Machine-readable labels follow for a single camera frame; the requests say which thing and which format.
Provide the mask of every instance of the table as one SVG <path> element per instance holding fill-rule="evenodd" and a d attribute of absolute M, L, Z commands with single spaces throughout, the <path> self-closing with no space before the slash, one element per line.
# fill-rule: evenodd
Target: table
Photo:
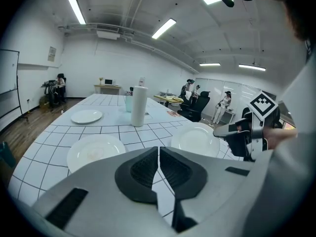
<path fill-rule="evenodd" d="M 234 118 L 234 116 L 236 115 L 236 113 L 230 112 L 230 111 L 228 111 L 228 110 L 226 110 L 225 113 L 228 113 L 229 115 L 231 115 L 231 118 L 230 118 L 230 121 L 229 121 L 229 123 L 231 123 L 232 120 L 233 120 L 233 118 Z"/>
<path fill-rule="evenodd" d="M 168 99 L 168 98 L 165 98 L 165 97 L 163 97 L 163 96 L 154 95 L 154 97 L 166 101 L 165 104 L 164 104 L 166 107 L 169 106 L 169 103 L 172 103 L 172 104 L 182 103 L 182 102 L 180 102 L 180 101 L 178 101 L 178 100 Z"/>
<path fill-rule="evenodd" d="M 176 96 L 176 94 L 172 94 L 172 93 L 170 93 L 170 92 L 163 92 L 163 91 L 161 91 L 160 92 L 162 95 L 167 95 L 167 96 Z"/>
<path fill-rule="evenodd" d="M 117 95 L 119 94 L 119 90 L 121 86 L 118 85 L 105 85 L 105 84 L 95 84 L 94 85 L 94 93 L 97 93 L 97 88 L 100 88 L 100 93 L 102 89 L 114 89 L 117 90 Z"/>
<path fill-rule="evenodd" d="M 98 121 L 85 126 L 70 120 L 73 113 L 96 109 L 103 112 Z M 90 134 L 106 133 L 119 138 L 126 152 L 171 145 L 172 136 L 182 125 L 190 123 L 184 117 L 172 117 L 170 109 L 148 98 L 142 127 L 130 125 L 131 113 L 125 110 L 125 96 L 93 94 L 71 107 L 50 124 L 27 149 L 11 177 L 8 191 L 14 197 L 32 206 L 46 190 L 71 175 L 67 167 L 67 153 L 79 139 Z M 220 140 L 219 158 L 232 159 L 227 143 Z M 171 224 L 174 192 L 160 168 L 154 181 L 153 191 L 158 194 L 158 211 Z"/>

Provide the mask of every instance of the person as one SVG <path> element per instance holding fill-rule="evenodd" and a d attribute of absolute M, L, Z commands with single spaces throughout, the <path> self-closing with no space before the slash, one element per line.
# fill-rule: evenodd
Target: person
<path fill-rule="evenodd" d="M 192 79 L 187 79 L 187 83 L 182 86 L 181 93 L 180 93 L 180 98 L 183 98 L 186 95 L 186 91 L 190 90 L 191 84 L 193 84 L 195 81 Z"/>
<path fill-rule="evenodd" d="M 216 110 L 213 123 L 218 124 L 224 115 L 227 107 L 231 104 L 232 93 L 230 91 L 225 91 L 226 96 L 218 103 L 218 108 Z"/>
<path fill-rule="evenodd" d="M 57 76 L 57 85 L 56 92 L 60 96 L 60 100 L 65 102 L 65 80 L 61 77 L 60 74 Z"/>
<path fill-rule="evenodd" d="M 60 74 L 57 76 L 57 85 L 65 86 L 65 80 L 60 76 Z"/>
<path fill-rule="evenodd" d="M 197 87 L 192 91 L 192 103 L 191 103 L 191 107 L 194 107 L 194 105 L 196 104 L 197 102 L 197 99 L 199 97 L 199 93 L 198 93 L 198 90 L 201 88 L 200 85 L 197 85 Z"/>

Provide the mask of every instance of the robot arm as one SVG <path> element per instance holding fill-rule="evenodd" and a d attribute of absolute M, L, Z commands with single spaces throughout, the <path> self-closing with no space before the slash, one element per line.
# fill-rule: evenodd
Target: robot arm
<path fill-rule="evenodd" d="M 248 107 L 250 112 L 244 118 L 215 129 L 213 134 L 228 142 L 233 155 L 252 161 L 268 148 L 267 141 L 263 138 L 263 127 L 274 119 L 278 105 L 268 95 L 259 92 L 248 103 Z"/>

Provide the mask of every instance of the black rubber pad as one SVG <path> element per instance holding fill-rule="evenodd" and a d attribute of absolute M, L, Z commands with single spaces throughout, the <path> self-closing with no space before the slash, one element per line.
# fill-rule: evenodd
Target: black rubber pad
<path fill-rule="evenodd" d="M 228 172 L 241 175 L 241 176 L 247 176 L 249 174 L 249 170 L 241 169 L 241 168 L 235 168 L 235 167 L 228 167 L 225 169 Z"/>
<path fill-rule="evenodd" d="M 119 190 L 130 200 L 157 205 L 157 195 L 152 191 L 158 169 L 158 147 L 124 162 L 115 172 Z"/>
<path fill-rule="evenodd" d="M 207 181 L 207 172 L 199 164 L 160 147 L 160 168 L 179 200 L 194 198 Z"/>
<path fill-rule="evenodd" d="M 87 194 L 86 190 L 72 189 L 46 217 L 46 220 L 58 228 L 64 229 Z"/>

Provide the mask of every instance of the office chair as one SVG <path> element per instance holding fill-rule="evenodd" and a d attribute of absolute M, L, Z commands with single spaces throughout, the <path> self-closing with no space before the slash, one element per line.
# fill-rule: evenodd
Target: office chair
<path fill-rule="evenodd" d="M 199 122 L 201 120 L 201 113 L 210 100 L 208 94 L 209 91 L 202 91 L 193 108 L 188 107 L 185 111 L 178 110 L 177 113 L 192 122 Z"/>
<path fill-rule="evenodd" d="M 189 108 L 191 106 L 192 96 L 193 96 L 193 94 L 191 95 L 191 97 L 189 99 L 187 99 L 185 97 L 185 95 L 181 97 L 183 99 L 183 103 L 180 105 L 180 108 L 182 111 L 186 111 L 187 108 Z"/>

